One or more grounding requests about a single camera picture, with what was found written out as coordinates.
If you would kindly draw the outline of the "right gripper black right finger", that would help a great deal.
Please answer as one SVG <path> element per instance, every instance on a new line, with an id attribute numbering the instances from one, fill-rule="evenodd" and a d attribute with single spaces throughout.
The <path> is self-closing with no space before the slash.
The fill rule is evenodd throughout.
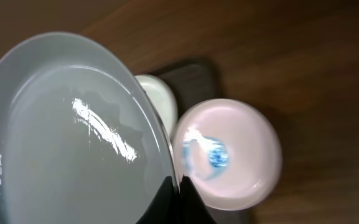
<path id="1" fill-rule="evenodd" d="M 180 181 L 180 222 L 184 224 L 216 224 L 190 177 Z"/>

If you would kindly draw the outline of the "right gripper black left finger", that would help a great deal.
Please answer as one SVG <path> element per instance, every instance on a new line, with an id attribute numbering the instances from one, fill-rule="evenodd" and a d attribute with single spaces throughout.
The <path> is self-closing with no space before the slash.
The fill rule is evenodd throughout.
<path id="1" fill-rule="evenodd" d="M 172 177 L 167 176 L 155 197 L 136 224 L 177 223 L 177 193 Z"/>

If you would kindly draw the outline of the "white plate blue stain front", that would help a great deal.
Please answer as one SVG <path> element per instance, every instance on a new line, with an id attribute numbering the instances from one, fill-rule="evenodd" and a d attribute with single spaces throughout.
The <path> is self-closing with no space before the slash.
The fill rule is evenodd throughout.
<path id="1" fill-rule="evenodd" d="M 170 142 L 134 75 L 80 35 L 35 35 L 0 59 L 0 223 L 136 223 Z"/>

